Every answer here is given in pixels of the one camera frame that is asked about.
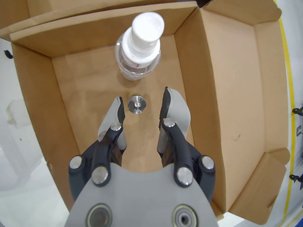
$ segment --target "white spray nozzle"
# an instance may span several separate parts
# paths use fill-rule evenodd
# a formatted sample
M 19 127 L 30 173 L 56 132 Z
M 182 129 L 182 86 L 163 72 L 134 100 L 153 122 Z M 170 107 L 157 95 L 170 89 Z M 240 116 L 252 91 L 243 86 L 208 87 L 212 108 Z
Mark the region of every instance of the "white spray nozzle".
M 148 52 L 156 47 L 164 31 L 164 20 L 155 12 L 137 15 L 132 22 L 131 42 L 140 52 Z
M 122 38 L 122 55 L 132 67 L 150 65 L 160 52 L 164 20 L 155 12 L 137 15 Z

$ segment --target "white floor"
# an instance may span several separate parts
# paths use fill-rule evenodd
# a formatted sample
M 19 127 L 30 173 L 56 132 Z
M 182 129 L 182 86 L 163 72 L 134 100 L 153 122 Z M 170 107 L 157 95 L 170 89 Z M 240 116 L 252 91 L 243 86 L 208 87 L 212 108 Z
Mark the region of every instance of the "white floor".
M 277 0 L 282 9 L 295 106 L 303 101 L 303 0 Z M 0 221 L 6 227 L 64 226 L 68 211 L 60 197 L 41 153 L 24 105 L 14 61 L 3 51 L 11 51 L 9 42 L 0 40 Z M 295 127 L 303 117 L 295 117 Z M 291 150 L 291 120 L 289 120 Z M 302 135 L 295 137 L 294 174 L 301 175 Z M 303 217 L 303 191 L 291 185 L 287 215 L 282 223 L 289 190 L 290 163 L 267 227 L 294 227 Z M 257 226 L 230 213 L 219 221 L 220 227 Z

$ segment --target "metal bolt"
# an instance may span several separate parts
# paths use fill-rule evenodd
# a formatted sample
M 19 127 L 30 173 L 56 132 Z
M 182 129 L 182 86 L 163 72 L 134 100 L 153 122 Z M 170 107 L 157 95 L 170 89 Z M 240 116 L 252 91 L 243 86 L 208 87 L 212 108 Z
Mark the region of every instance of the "metal bolt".
M 177 178 L 183 185 L 191 185 L 194 179 L 192 171 L 187 167 L 181 167 L 177 171 Z
M 211 169 L 214 168 L 214 161 L 212 160 L 211 157 L 209 157 L 209 156 L 204 156 L 204 157 L 202 158 L 201 161 L 202 161 L 203 166 L 204 166 L 206 169 L 211 170 Z
M 120 122 L 115 122 L 111 125 L 111 129 L 115 132 L 118 132 L 122 127 L 122 124 Z
M 146 101 L 142 96 L 134 95 L 129 98 L 127 106 L 132 113 L 140 114 L 146 107 Z
M 93 172 L 92 172 L 92 181 L 95 185 L 100 185 L 105 182 L 105 180 L 108 177 L 108 170 L 104 166 L 98 166 Z
M 165 118 L 163 119 L 164 125 L 167 127 L 173 127 L 176 122 L 174 122 L 171 118 Z
M 69 167 L 71 169 L 78 169 L 80 167 L 81 163 L 82 163 L 82 157 L 76 156 L 76 157 L 73 157 L 71 159 L 71 161 L 69 162 Z

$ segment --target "clear plastic bottle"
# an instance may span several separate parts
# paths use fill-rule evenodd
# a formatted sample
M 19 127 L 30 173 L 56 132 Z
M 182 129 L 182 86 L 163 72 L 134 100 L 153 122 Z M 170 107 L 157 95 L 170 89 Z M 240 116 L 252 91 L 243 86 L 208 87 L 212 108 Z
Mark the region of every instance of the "clear plastic bottle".
M 161 57 L 163 31 L 163 18 L 155 12 L 146 12 L 136 16 L 132 26 L 119 37 L 115 54 L 126 79 L 139 80 L 155 69 Z

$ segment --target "yellow tape line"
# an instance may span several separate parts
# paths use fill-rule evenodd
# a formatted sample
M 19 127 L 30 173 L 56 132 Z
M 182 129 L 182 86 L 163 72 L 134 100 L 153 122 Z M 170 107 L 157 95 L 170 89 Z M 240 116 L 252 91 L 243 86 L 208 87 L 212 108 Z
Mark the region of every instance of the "yellow tape line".
M 284 57 L 285 57 L 285 63 L 286 63 L 286 71 L 288 76 L 288 84 L 289 84 L 289 96 L 290 96 L 290 106 L 291 109 L 295 108 L 294 105 L 294 85 L 292 82 L 292 73 L 291 73 L 291 65 L 290 65 L 290 59 L 289 59 L 289 52 L 287 47 L 287 41 L 285 36 L 285 31 L 282 23 L 282 19 L 279 19 L 280 28 L 281 28 L 281 36 L 282 36 L 282 42 L 283 42 L 283 48 L 284 48 Z M 291 155 L 290 155 L 290 174 L 293 174 L 294 171 L 294 151 L 295 151 L 295 145 L 296 145 L 296 129 L 295 129 L 295 114 L 291 114 Z M 289 179 L 288 183 L 288 190 L 287 190 L 287 198 L 285 203 L 285 209 L 284 209 L 284 215 L 282 219 L 282 224 L 286 220 L 287 210 L 289 206 L 289 199 L 290 199 L 290 193 L 291 193 L 291 185 L 292 181 Z
M 290 227 L 291 224 L 293 224 L 294 221 L 296 221 L 296 219 L 303 213 L 303 210 L 300 211 L 300 213 L 286 226 L 286 227 Z

